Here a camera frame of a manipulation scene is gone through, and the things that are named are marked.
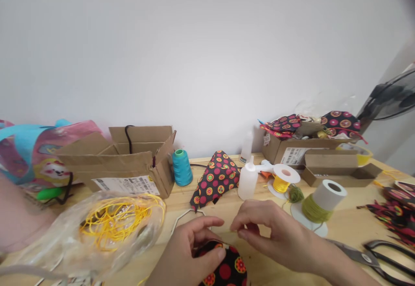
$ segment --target hand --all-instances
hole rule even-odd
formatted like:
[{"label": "hand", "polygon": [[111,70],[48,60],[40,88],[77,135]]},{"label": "hand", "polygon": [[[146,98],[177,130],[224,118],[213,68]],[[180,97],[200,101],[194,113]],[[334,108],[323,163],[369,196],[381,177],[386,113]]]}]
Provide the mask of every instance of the hand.
[{"label": "hand", "polygon": [[207,229],[222,226],[224,221],[213,216],[195,218],[177,227],[146,286],[196,286],[214,272],[225,258],[223,248],[215,248],[202,257],[193,258],[193,249],[220,237]]},{"label": "hand", "polygon": [[[260,235],[258,224],[271,228],[270,238]],[[245,201],[230,229],[259,252],[297,272],[323,276],[332,257],[343,257],[336,246],[306,229],[271,200]]]}]

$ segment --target fan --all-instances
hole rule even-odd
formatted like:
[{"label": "fan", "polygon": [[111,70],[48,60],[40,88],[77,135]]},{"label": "fan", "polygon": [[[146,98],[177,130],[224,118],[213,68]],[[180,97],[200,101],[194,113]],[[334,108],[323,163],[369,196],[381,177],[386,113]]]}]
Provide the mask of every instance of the fan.
[{"label": "fan", "polygon": [[415,68],[398,75],[392,80],[378,84],[361,109],[358,119],[362,130],[371,121],[396,118],[415,108]]}]

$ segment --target plastic bag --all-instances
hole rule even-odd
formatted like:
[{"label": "plastic bag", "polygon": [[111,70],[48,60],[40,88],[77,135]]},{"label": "plastic bag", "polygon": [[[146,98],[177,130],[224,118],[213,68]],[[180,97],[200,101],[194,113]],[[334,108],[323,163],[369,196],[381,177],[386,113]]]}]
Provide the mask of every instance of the plastic bag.
[{"label": "plastic bag", "polygon": [[88,270],[94,278],[105,280],[133,255],[155,244],[165,210],[163,200],[155,195],[96,192],[64,211],[17,263],[50,270],[62,257],[54,272]]},{"label": "plastic bag", "polygon": [[355,114],[353,110],[353,102],[355,95],[344,97],[341,92],[320,92],[313,99],[305,99],[300,101],[294,109],[295,115],[302,115],[320,122],[321,117],[330,111],[347,111]]}]

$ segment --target left hand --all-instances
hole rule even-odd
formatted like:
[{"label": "left hand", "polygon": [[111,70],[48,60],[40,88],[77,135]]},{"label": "left hand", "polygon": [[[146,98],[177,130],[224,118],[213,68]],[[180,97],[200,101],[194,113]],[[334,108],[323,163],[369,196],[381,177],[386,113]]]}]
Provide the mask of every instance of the left hand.
[{"label": "left hand", "polygon": [[177,227],[145,285],[197,286],[216,270],[226,251],[215,248],[202,257],[193,258],[194,248],[212,239],[220,240],[208,227],[223,224],[220,218],[204,216]]}]

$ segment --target green yarn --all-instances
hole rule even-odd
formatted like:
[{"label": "green yarn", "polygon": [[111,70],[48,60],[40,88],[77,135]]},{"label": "green yarn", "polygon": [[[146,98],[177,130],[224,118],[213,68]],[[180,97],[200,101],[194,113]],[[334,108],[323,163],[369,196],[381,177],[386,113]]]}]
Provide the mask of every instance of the green yarn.
[{"label": "green yarn", "polygon": [[304,194],[295,184],[290,184],[288,190],[288,200],[290,203],[298,203],[304,200]]},{"label": "green yarn", "polygon": [[324,210],[318,206],[314,200],[313,195],[310,194],[303,202],[302,207],[303,214],[308,220],[314,223],[323,223],[330,219],[333,211]]}]

